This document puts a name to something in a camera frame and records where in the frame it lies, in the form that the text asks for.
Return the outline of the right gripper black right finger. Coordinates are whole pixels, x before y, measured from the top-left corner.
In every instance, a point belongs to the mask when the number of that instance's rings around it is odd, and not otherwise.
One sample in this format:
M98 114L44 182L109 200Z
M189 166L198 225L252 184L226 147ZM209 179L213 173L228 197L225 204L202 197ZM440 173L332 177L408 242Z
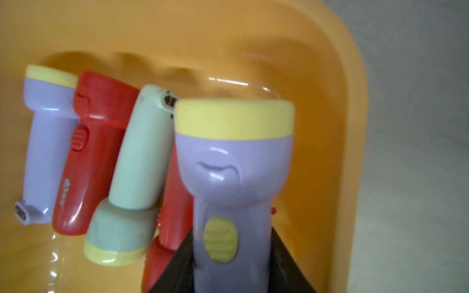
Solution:
M271 293L316 293L274 228L270 252Z

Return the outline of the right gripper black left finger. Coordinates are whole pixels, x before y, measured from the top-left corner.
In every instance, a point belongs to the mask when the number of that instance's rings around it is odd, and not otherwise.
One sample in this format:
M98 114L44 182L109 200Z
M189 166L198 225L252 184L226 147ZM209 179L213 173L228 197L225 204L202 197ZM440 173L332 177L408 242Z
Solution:
M149 293L194 292L193 236L189 231L178 250L171 253L155 239L148 251Z

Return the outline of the red flashlight group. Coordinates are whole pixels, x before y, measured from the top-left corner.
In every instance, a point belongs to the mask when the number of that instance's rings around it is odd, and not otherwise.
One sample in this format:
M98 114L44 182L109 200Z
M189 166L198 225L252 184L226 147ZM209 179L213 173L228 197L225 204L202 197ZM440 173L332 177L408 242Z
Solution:
M176 146L173 146L158 215L159 234L152 240L145 256L141 283L143 293L158 281L192 228L193 205L193 197L182 182Z

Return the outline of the pale green flashlight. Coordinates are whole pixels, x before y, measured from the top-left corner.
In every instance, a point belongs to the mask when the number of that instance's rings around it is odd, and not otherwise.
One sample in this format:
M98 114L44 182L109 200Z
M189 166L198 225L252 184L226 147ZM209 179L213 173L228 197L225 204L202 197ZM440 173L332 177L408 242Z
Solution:
M109 195L97 206L84 242L88 260L125 266L146 254L159 209L174 140L174 95L158 85L141 88L118 154Z

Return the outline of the purple flashlight group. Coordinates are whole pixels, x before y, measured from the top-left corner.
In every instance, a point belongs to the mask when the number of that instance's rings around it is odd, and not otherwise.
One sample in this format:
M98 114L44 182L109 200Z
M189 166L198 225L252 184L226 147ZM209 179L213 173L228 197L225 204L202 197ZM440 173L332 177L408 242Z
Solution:
M194 198L194 289L265 293L272 199L287 181L295 107L287 100L190 98L175 105L175 143Z

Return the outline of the dark red flashlight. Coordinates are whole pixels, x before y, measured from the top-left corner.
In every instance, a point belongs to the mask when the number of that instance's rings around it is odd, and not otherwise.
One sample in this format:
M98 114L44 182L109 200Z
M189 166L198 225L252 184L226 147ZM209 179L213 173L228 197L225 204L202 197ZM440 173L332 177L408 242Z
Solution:
M73 96L79 117L70 139L52 226L66 236L86 234L99 203L108 196L116 162L139 89L84 70Z

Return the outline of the yellow plastic storage tray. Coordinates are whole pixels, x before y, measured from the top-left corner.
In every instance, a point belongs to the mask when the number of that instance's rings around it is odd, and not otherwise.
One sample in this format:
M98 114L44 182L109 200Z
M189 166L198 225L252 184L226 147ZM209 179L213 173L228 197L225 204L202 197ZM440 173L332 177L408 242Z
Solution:
M94 264L84 238L22 225L29 64L88 69L182 98L284 98L293 162L273 226L320 293L348 287L368 112L365 67L322 1L2 1L1 291L138 293L143 260Z

